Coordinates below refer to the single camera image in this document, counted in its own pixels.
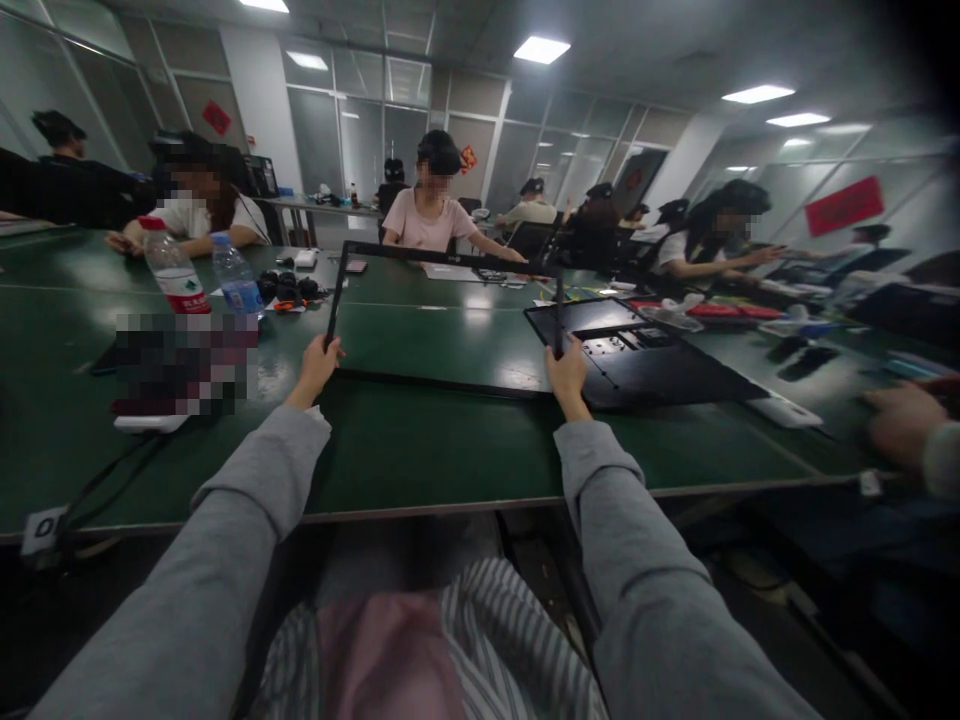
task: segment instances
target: plastic bottle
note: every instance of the plastic bottle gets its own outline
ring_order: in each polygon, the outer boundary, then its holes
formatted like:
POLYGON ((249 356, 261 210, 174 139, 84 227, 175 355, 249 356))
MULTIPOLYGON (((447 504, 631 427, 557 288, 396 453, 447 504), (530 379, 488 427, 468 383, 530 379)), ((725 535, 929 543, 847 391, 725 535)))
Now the plastic bottle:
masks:
POLYGON ((139 222, 147 231, 143 256, 173 311, 181 315, 209 313, 210 303, 203 294, 197 271, 180 243, 170 237, 163 220, 145 216, 139 222))
POLYGON ((227 305, 238 315, 263 317, 263 298, 253 271, 225 232, 213 233, 213 271, 227 305))

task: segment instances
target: floor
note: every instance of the floor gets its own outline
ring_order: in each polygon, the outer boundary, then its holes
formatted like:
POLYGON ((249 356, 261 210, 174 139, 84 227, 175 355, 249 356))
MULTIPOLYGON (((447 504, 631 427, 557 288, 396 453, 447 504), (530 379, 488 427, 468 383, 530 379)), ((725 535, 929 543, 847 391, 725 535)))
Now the floor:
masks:
MULTIPOLYGON (((551 617, 574 640, 579 635, 563 586, 536 524, 516 517, 508 534, 514 559, 551 617)), ((324 526, 302 528, 293 539, 298 558, 320 554, 324 526)), ((56 589, 37 587, 15 548, 0 549, 0 719, 22 717, 83 643, 149 574, 170 538, 127 538, 65 578, 56 589)), ((768 604, 711 566, 731 613, 756 638, 783 676, 827 720, 881 717, 856 685, 787 608, 768 604)))

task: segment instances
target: hand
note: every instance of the hand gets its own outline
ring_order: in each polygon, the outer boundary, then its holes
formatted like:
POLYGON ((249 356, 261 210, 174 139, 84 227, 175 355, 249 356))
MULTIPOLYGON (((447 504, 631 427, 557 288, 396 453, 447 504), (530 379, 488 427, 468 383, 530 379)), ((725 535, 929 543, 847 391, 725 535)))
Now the hand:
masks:
POLYGON ((303 351, 300 379, 284 405, 298 407, 301 410, 309 408, 317 395, 323 391, 333 371, 340 367, 339 358, 346 357, 346 353, 340 349, 340 338, 334 338, 330 347, 324 350, 325 339, 324 335, 317 335, 303 351))
POLYGON ((570 338, 570 347, 557 360, 553 355, 553 348, 547 347, 547 377, 553 394, 560 403, 567 422, 577 420, 591 420, 590 412, 583 402, 583 383, 587 379, 587 361, 583 357, 583 343, 573 335, 570 338))
POLYGON ((948 422, 946 409, 924 389, 908 382, 869 392, 864 399, 880 411, 868 428, 877 450, 900 467, 920 472, 927 438, 948 422))
POLYGON ((780 255, 786 250, 783 245, 772 245, 766 248, 755 250, 749 255, 740 258, 743 265, 766 265, 768 262, 774 262, 780 259, 780 255))
POLYGON ((504 248, 500 258, 510 262, 527 262, 527 259, 513 248, 504 248))
POLYGON ((123 233, 111 232, 103 239, 111 250, 130 257, 142 257, 143 246, 123 233))

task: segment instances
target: red sign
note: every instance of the red sign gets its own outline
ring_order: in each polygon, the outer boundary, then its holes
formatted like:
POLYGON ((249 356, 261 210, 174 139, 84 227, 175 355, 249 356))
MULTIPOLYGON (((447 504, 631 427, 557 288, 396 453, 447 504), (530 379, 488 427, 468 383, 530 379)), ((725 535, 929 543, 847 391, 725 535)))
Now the red sign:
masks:
POLYGON ((820 237, 834 230, 866 220, 883 212, 880 180, 871 175, 843 190, 810 203, 804 209, 810 237, 820 237))
POLYGON ((217 105, 213 100, 207 103, 207 106, 203 109, 203 119, 210 123, 210 127, 216 130, 217 135, 223 137, 227 128, 230 127, 230 116, 227 115, 223 108, 217 105))
POLYGON ((463 150, 460 151, 460 174, 466 175, 467 170, 476 164, 477 156, 474 154, 473 148, 470 145, 467 145, 463 150))

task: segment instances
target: phone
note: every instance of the phone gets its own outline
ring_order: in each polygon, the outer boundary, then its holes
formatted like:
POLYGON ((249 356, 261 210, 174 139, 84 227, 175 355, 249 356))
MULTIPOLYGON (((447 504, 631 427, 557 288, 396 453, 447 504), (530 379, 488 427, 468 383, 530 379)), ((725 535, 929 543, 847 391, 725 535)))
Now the phone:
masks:
POLYGON ((106 349, 106 351, 97 358, 97 361, 90 368, 90 374, 96 377, 100 375, 109 375, 117 371, 117 341, 106 349))

